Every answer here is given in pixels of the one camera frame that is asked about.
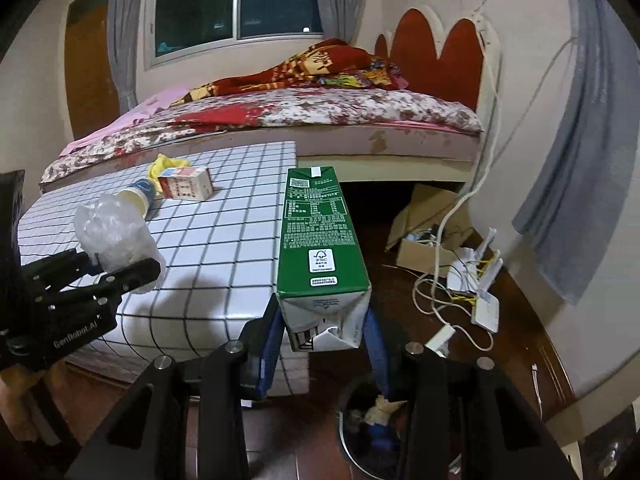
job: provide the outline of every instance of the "screw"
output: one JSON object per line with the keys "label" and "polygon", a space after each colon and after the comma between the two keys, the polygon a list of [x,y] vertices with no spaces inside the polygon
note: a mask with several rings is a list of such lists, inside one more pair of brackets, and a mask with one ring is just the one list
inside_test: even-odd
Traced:
{"label": "screw", "polygon": [[417,343],[415,341],[407,343],[404,346],[404,349],[411,355],[420,355],[422,352],[424,352],[424,346],[421,343]]}
{"label": "screw", "polygon": [[242,344],[242,341],[238,341],[238,339],[233,339],[225,345],[225,350],[230,354],[237,354],[238,352],[241,352],[243,348],[244,345]]}
{"label": "screw", "polygon": [[490,357],[479,357],[476,363],[479,368],[482,368],[482,370],[493,370],[495,367],[494,360]]}
{"label": "screw", "polygon": [[158,370],[164,370],[165,368],[168,368],[170,365],[171,365],[171,358],[168,355],[158,356],[154,361],[154,366]]}

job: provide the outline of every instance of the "plastic bag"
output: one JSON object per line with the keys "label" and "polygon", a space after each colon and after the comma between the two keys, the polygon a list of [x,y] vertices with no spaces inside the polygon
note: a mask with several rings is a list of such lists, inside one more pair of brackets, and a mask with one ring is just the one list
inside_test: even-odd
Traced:
{"label": "plastic bag", "polygon": [[115,272],[145,258],[153,258],[160,263],[158,279],[133,293],[145,294],[162,283],[166,262],[140,212],[131,202],[103,195],[78,206],[74,226],[82,250],[94,262],[97,259],[105,272]]}

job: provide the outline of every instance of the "carton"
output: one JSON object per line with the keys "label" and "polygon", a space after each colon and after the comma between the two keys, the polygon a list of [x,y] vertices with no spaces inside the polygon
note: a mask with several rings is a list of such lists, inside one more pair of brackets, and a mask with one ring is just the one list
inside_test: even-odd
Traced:
{"label": "carton", "polygon": [[158,176],[158,181],[165,198],[206,200],[213,193],[209,168],[206,166],[167,168]]}
{"label": "carton", "polygon": [[294,351],[360,345],[371,283],[331,166],[289,170],[276,294]]}
{"label": "carton", "polygon": [[[386,242],[386,250],[390,250],[400,242],[396,258],[397,266],[418,272],[433,272],[435,247],[407,240],[404,237],[409,233],[427,230],[434,224],[439,225],[453,207],[456,197],[457,194],[451,191],[425,184],[415,185],[411,202],[394,219]],[[472,232],[473,228],[465,203],[445,225],[440,249],[440,276],[447,275],[449,269],[443,266],[456,261],[453,251],[459,248]]]}

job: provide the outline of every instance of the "white grid mat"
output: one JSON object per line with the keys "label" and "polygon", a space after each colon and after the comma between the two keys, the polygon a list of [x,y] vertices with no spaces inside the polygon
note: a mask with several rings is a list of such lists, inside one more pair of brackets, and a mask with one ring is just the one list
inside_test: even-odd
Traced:
{"label": "white grid mat", "polygon": [[[156,201],[146,217],[167,262],[160,290],[126,294],[117,329],[69,361],[132,381],[160,354],[176,360],[207,355],[238,338],[260,317],[274,290],[287,170],[296,165],[294,142],[256,144],[188,155],[208,166],[214,194],[205,202]],[[76,207],[116,193],[146,176],[148,165],[100,176],[40,197],[20,220],[22,264],[78,248]],[[85,276],[74,286],[90,285]],[[284,338],[270,395],[308,391],[308,359]]]}

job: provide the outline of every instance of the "yellow cloth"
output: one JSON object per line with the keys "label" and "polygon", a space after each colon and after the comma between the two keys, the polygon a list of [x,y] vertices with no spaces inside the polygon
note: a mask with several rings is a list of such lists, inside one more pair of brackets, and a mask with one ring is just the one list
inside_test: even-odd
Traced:
{"label": "yellow cloth", "polygon": [[149,172],[146,174],[146,177],[154,183],[154,186],[156,186],[156,193],[162,194],[162,187],[158,180],[160,174],[167,168],[183,168],[190,165],[191,163],[185,158],[169,158],[168,156],[159,153],[156,161],[149,167]]}
{"label": "yellow cloth", "polygon": [[385,397],[379,395],[376,397],[376,405],[367,410],[367,413],[364,416],[364,421],[370,426],[375,424],[388,426],[391,415],[402,408],[405,402],[405,400],[389,402]]}

